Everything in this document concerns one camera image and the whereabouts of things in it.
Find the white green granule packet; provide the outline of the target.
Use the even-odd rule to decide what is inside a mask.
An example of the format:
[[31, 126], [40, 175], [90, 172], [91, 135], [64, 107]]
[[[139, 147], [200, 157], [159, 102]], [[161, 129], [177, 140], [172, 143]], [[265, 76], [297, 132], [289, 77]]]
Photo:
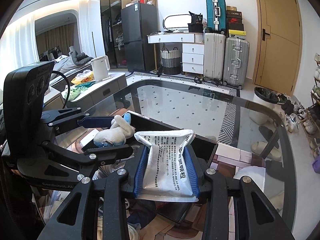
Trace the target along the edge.
[[197, 202], [184, 162], [185, 146], [195, 138], [192, 129], [141, 131], [135, 139], [150, 149], [138, 199], [157, 202]]

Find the white plush toy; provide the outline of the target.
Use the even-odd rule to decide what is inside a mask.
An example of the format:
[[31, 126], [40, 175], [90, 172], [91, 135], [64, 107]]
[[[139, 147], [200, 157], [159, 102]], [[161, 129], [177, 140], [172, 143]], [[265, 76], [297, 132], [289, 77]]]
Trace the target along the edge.
[[115, 115], [111, 121], [111, 127], [98, 132], [93, 138], [97, 147], [110, 147], [124, 145], [126, 140], [131, 138], [136, 129], [131, 126], [131, 114], [123, 116]]

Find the grey side cabinet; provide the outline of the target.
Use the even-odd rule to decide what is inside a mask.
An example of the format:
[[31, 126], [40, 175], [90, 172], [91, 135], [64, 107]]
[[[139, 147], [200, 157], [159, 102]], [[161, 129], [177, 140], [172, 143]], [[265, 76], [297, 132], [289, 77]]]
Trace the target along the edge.
[[[99, 81], [98, 83], [95, 82], [86, 90], [81, 91], [76, 98], [71, 93], [66, 107], [80, 107], [84, 112], [127, 86], [124, 72], [110, 72], [109, 76], [108, 79]], [[61, 80], [61, 85], [62, 87], [58, 89], [53, 86], [49, 87], [49, 93], [44, 96], [44, 111], [62, 109], [68, 90], [64, 80]]]

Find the white kettle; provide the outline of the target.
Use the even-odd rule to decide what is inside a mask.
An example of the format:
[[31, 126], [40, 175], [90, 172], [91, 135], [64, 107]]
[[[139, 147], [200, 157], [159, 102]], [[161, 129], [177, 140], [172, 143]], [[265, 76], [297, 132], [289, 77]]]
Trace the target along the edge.
[[107, 55], [92, 59], [91, 66], [96, 82], [109, 78], [110, 63]]

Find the woven laundry basket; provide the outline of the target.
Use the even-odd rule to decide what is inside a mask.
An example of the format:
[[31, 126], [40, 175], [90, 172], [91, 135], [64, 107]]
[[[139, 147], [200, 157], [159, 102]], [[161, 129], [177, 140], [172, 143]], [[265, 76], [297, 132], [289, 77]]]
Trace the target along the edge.
[[168, 50], [161, 49], [163, 73], [166, 75], [177, 75], [181, 72], [181, 52], [177, 47]]

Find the silver suitcase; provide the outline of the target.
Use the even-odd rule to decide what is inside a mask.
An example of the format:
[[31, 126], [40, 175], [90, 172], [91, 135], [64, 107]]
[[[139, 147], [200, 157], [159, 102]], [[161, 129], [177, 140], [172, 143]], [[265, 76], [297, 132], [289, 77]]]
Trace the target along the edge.
[[239, 38], [229, 37], [225, 44], [223, 67], [223, 84], [236, 87], [239, 90], [245, 81], [249, 58], [249, 42]]

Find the black refrigerator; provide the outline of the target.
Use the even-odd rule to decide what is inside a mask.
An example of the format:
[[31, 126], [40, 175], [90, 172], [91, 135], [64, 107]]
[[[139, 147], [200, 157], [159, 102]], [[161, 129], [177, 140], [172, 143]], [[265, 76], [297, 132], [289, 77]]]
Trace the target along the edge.
[[157, 8], [135, 3], [121, 10], [121, 21], [128, 71], [155, 69], [154, 49], [147, 36], [158, 31]]

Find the white suitcase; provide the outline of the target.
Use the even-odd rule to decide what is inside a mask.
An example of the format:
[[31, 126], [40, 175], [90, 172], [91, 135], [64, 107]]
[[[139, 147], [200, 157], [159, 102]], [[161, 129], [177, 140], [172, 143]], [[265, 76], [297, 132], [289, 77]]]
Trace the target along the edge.
[[226, 37], [217, 33], [204, 35], [204, 77], [222, 80]]

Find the oval mirror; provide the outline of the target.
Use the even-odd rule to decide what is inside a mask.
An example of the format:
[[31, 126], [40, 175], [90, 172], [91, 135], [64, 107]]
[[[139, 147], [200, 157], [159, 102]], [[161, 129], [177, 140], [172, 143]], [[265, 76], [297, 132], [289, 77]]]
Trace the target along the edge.
[[162, 26], [170, 31], [188, 31], [188, 24], [191, 23], [189, 14], [170, 15], [163, 19]]

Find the wooden shoe rack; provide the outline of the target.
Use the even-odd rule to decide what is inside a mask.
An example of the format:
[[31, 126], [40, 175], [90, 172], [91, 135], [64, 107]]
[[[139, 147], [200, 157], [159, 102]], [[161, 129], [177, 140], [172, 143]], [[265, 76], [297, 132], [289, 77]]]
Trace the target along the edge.
[[317, 68], [313, 75], [315, 85], [310, 91], [312, 105], [305, 109], [307, 118], [302, 122], [313, 157], [319, 157], [319, 54], [315, 54]]

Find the purple bag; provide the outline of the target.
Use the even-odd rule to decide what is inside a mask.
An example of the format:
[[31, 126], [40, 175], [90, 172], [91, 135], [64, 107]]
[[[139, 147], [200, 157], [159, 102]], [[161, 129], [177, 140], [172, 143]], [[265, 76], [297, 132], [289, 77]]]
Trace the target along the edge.
[[316, 173], [320, 174], [320, 155], [317, 156], [314, 162], [312, 163], [312, 168]]

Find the dark wardrobe cabinet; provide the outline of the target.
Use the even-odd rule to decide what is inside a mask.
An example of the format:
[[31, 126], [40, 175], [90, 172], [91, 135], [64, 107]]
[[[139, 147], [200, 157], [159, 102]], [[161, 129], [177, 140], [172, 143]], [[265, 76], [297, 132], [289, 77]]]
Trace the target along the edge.
[[111, 68], [125, 68], [121, 10], [135, 0], [100, 0], [101, 29], [105, 54]]

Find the stacked shoe boxes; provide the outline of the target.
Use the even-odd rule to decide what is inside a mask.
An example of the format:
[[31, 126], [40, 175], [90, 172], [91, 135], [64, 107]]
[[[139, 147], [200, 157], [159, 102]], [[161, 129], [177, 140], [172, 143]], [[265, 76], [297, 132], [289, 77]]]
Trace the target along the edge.
[[228, 5], [226, 7], [226, 15], [229, 37], [245, 40], [246, 32], [242, 22], [242, 12], [238, 11], [236, 7]]

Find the teal suitcase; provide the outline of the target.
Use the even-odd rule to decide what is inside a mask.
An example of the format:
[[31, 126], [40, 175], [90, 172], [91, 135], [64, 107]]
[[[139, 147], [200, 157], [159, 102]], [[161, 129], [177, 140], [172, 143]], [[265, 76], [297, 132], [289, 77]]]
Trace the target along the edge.
[[226, 35], [227, 15], [225, 0], [206, 0], [207, 27], [215, 33]]

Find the wooden door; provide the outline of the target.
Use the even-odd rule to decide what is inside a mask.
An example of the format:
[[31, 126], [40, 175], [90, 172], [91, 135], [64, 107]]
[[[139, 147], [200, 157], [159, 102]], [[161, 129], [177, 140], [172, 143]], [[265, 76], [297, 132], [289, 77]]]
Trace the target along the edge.
[[257, 0], [258, 43], [254, 84], [292, 95], [302, 54], [297, 0]]

